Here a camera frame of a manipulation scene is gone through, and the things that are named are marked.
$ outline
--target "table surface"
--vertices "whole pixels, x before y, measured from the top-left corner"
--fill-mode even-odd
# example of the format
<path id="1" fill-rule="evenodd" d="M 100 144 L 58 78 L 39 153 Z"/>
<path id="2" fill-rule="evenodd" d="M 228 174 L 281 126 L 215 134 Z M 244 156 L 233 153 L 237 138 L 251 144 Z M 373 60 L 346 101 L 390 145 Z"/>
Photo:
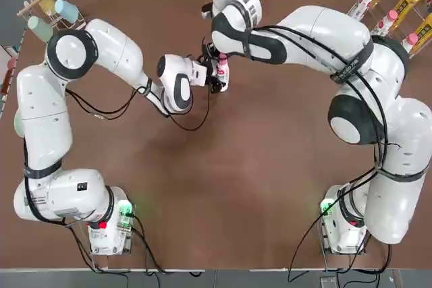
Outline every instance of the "table surface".
<path id="1" fill-rule="evenodd" d="M 163 54 L 198 55 L 210 21 L 200 17 L 210 0 L 72 0 L 86 19 L 117 26 L 142 49 L 144 70 L 156 80 Z M 261 24 L 280 21 L 297 7 L 322 5 L 347 11 L 355 0 L 261 0 Z M 26 32 L 16 71 L 40 63 L 45 46 Z M 432 103 L 430 49 L 412 61 L 402 96 Z M 148 242 L 165 268 L 287 268 L 318 205 L 333 184 L 346 183 L 371 167 L 371 147 L 349 146 L 327 124 L 338 87 L 325 75 L 299 65 L 271 66 L 242 58 L 229 61 L 229 90 L 212 95 L 210 114 L 196 132 L 165 119 L 144 98 L 115 121 L 102 121 L 67 99 L 74 145 L 64 167 L 97 169 L 108 185 L 122 187 L 138 206 Z M 120 106 L 130 87 L 93 67 L 70 87 L 105 110 Z M 178 119 L 192 127 L 207 108 L 207 90 L 194 89 L 194 108 Z M 84 268 L 69 231 L 19 219 L 14 192 L 22 180 L 22 140 L 13 118 L 16 82 L 0 120 L 3 187 L 0 191 L 0 268 Z M 403 242 L 393 248 L 391 267 L 432 268 L 428 238 L 432 173 Z M 131 256 L 105 258 L 110 268 L 144 268 L 138 240 Z M 371 240 L 355 267 L 379 268 L 386 248 Z M 347 256 L 329 266 L 347 267 Z M 323 268 L 314 229 L 295 268 Z"/>

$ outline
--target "white bottle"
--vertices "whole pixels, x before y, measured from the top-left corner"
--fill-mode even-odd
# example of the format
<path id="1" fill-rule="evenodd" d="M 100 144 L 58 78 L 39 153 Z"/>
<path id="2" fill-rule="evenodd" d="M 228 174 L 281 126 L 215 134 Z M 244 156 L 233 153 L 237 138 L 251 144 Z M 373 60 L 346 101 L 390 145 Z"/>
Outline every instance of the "white bottle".
<path id="1" fill-rule="evenodd" d="M 347 13 L 348 16 L 354 18 L 355 20 L 361 20 L 363 16 L 366 14 L 369 5 L 372 0 L 358 0 L 354 6 Z"/>
<path id="2" fill-rule="evenodd" d="M 228 66 L 227 56 L 223 53 L 219 55 L 219 62 L 217 63 L 217 79 L 223 82 L 225 86 L 222 87 L 221 92 L 228 89 L 228 82 L 230 80 L 230 67 Z"/>
<path id="3" fill-rule="evenodd" d="M 371 30 L 371 35 L 387 35 L 389 29 L 397 19 L 398 13 L 396 12 L 396 10 L 389 11 L 389 13 L 378 22 L 378 24 L 373 28 L 373 30 Z"/>
<path id="4" fill-rule="evenodd" d="M 403 41 L 402 41 L 402 46 L 404 47 L 404 49 L 406 50 L 406 52 L 410 52 L 412 47 L 417 43 L 417 41 L 419 40 L 419 37 L 417 36 L 416 33 L 411 33 L 409 34 Z"/>

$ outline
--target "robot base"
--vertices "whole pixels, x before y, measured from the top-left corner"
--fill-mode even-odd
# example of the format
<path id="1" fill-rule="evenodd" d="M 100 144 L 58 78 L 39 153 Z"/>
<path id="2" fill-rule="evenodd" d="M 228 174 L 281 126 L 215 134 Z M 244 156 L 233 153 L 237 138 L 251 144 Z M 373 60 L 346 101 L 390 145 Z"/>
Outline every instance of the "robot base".
<path id="1" fill-rule="evenodd" d="M 119 187 L 111 187 L 114 194 L 113 214 L 105 228 L 88 227 L 88 236 L 92 253 L 99 256 L 129 254 L 132 245 L 133 217 L 122 216 L 124 208 L 132 213 L 132 204 L 124 191 Z"/>
<path id="2" fill-rule="evenodd" d="M 338 198 L 338 190 L 341 185 L 333 185 L 327 191 L 320 204 L 320 212 L 323 212 L 330 204 Z M 363 238 L 366 235 L 366 227 L 355 227 L 342 216 L 339 204 L 331 207 L 327 214 L 321 218 L 321 236 L 323 250 L 327 254 L 356 254 L 358 249 L 361 254 L 364 252 Z"/>

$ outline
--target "floor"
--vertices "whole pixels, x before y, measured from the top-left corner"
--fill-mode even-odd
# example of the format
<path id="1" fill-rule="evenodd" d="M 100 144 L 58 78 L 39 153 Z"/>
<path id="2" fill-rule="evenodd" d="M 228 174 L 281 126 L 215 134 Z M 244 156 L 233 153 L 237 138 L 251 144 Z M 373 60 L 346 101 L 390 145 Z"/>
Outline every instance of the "floor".
<path id="1" fill-rule="evenodd" d="M 321 288 L 321 277 L 332 277 L 331 274 L 315 271 L 288 284 L 286 272 L 250 272 L 247 270 L 206 271 L 199 278 L 190 276 L 187 272 L 173 275 L 160 275 L 161 288 Z M 142 273 L 129 274 L 129 288 L 157 288 L 155 276 L 147 277 Z M 351 271 L 340 275 L 340 288 L 351 280 L 370 281 L 373 276 L 358 274 Z M 430 287 L 432 270 L 387 270 L 381 275 L 380 288 L 423 288 Z M 87 271 L 53 271 L 53 272 L 0 272 L 0 287 L 17 288 L 126 288 L 126 279 L 113 275 L 97 275 Z M 375 284 L 350 284 L 347 288 L 375 287 Z M 336 288 L 335 284 L 323 288 Z"/>

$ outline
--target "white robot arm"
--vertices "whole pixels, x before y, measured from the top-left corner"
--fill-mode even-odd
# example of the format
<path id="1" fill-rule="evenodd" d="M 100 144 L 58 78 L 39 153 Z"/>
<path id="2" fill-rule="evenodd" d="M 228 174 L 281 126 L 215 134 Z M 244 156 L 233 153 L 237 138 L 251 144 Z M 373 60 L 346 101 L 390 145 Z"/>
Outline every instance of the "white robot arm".
<path id="1" fill-rule="evenodd" d="M 128 236 L 119 226 L 120 206 L 130 204 L 123 190 L 105 186 L 96 170 L 61 168 L 72 145 L 65 88 L 87 74 L 93 64 L 137 89 L 166 117 L 191 105 L 190 85 L 204 86 L 207 69 L 189 58 L 166 55 L 158 65 L 162 86 L 156 85 L 142 71 L 142 53 L 136 43 L 107 22 L 92 20 L 85 30 L 55 34 L 44 62 L 18 74 L 27 159 L 25 178 L 13 200 L 17 215 L 40 221 L 63 217 L 86 221 L 94 254 L 121 254 Z"/>
<path id="2" fill-rule="evenodd" d="M 257 28 L 262 15 L 259 0 L 213 0 L 212 14 L 212 41 L 221 53 L 269 64 L 305 65 L 341 84 L 328 121 L 343 141 L 381 145 L 387 128 L 388 142 L 400 147 L 387 145 L 386 159 L 376 166 L 373 180 L 344 196 L 324 219 L 334 253 L 356 253 L 366 229 L 384 243 L 399 243 L 408 230 L 432 156 L 430 108 L 398 96 L 409 66 L 402 46 L 371 38 L 365 25 L 318 6 L 298 8 L 276 25 L 263 28 Z M 383 116 L 362 79 L 379 99 Z M 333 186 L 325 201 L 334 202 L 367 177 Z"/>

